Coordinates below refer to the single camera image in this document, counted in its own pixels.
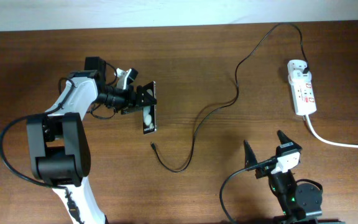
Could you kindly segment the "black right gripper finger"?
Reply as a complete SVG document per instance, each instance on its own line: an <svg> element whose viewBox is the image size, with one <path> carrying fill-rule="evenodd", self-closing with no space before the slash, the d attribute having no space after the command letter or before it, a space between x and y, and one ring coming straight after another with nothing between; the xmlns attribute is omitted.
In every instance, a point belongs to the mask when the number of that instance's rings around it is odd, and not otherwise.
<svg viewBox="0 0 358 224"><path fill-rule="evenodd" d="M250 146L250 144L244 140L244 152L245 152L245 168L252 167L257 164L256 156Z"/></svg>
<svg viewBox="0 0 358 224"><path fill-rule="evenodd" d="M285 135L283 131L278 130L277 136L280 145L276 148L276 156L287 156L295 152L301 152L302 147Z"/></svg>

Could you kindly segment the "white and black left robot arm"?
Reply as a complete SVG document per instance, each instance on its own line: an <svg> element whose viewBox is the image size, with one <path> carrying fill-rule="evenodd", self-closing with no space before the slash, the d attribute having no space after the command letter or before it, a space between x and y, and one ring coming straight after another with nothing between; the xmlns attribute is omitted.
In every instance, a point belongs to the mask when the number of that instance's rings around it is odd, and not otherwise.
<svg viewBox="0 0 358 224"><path fill-rule="evenodd" d="M113 83L106 81L108 63L86 57L83 70L71 72L55 104L27 119L31 169L62 200L73 223L107 223L93 195L89 174L91 154L83 118L96 103L115 113L143 112L144 133L156 131L156 83L134 87L134 68L115 68Z"/></svg>

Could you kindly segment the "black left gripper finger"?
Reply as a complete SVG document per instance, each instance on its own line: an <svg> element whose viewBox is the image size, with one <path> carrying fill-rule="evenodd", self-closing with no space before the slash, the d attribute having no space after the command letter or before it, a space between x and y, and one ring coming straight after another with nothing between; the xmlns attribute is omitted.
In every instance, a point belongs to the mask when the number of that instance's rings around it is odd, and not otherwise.
<svg viewBox="0 0 358 224"><path fill-rule="evenodd" d="M150 82L136 88L135 103L137 106L152 106L157 104L155 82Z"/></svg>
<svg viewBox="0 0 358 224"><path fill-rule="evenodd" d="M135 106L135 107L127 107L121 110L121 114L129 114L138 111L143 111L145 114L151 114L155 110L155 106Z"/></svg>

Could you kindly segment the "black Galaxy flip phone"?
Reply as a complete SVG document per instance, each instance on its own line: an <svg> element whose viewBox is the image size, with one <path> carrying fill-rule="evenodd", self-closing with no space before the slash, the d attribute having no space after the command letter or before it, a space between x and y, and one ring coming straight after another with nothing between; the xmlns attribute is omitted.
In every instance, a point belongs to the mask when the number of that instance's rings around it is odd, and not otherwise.
<svg viewBox="0 0 358 224"><path fill-rule="evenodd" d="M146 92L155 98L156 83L152 81L144 86ZM157 131L156 109L157 105L143 107L143 133L150 134Z"/></svg>

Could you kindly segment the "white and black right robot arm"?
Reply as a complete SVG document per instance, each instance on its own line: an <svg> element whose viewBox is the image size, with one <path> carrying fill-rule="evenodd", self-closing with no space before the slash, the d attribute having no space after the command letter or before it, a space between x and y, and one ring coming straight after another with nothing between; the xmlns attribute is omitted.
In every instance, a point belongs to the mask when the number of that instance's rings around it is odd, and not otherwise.
<svg viewBox="0 0 358 224"><path fill-rule="evenodd" d="M244 142L245 168L255 171L255 177L268 178L270 191L277 198L283 215L274 223L341 223L338 219L321 220L323 214L323 186L310 179L294 178L291 170L300 163L302 147L283 131L277 131L280 145L271 158L259 162L250 146Z"/></svg>

